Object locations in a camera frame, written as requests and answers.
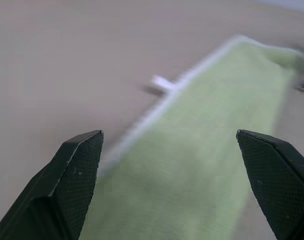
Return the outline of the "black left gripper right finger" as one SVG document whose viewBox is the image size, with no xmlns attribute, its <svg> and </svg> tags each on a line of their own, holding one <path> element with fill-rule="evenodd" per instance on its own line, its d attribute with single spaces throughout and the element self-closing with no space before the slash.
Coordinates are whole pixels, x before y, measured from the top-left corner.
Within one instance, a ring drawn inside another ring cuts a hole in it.
<svg viewBox="0 0 304 240">
<path fill-rule="evenodd" d="M 279 240 L 304 240 L 304 157 L 287 141 L 240 129 L 238 141 L 254 196 Z"/>
</svg>

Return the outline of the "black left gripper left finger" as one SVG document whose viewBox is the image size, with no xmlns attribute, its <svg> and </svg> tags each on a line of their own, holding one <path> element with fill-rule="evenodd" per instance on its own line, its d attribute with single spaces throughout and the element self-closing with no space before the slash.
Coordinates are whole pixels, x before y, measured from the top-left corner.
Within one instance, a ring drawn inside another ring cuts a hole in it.
<svg viewBox="0 0 304 240">
<path fill-rule="evenodd" d="M 76 240 L 96 184 L 104 134 L 65 141 L 0 221 L 0 240 Z"/>
</svg>

